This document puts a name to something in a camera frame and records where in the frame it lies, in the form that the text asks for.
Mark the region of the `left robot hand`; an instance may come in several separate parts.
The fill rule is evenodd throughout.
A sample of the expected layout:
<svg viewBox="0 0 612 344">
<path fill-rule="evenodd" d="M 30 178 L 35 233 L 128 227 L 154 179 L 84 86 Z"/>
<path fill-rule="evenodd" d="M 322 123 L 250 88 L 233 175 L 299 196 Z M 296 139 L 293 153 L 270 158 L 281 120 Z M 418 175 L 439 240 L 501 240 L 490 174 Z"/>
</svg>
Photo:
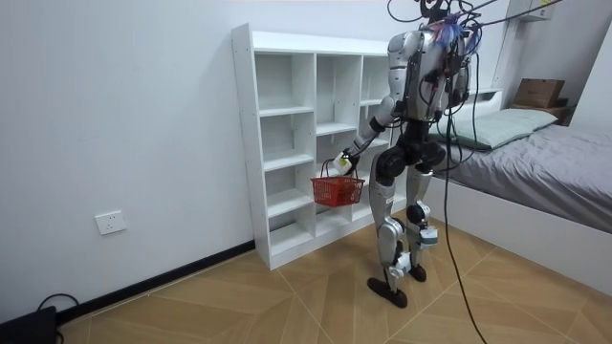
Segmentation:
<svg viewBox="0 0 612 344">
<path fill-rule="evenodd" d="M 341 176 L 349 176 L 357 168 L 360 158 L 359 154 L 345 148 L 333 158 L 332 163 Z"/>
</svg>

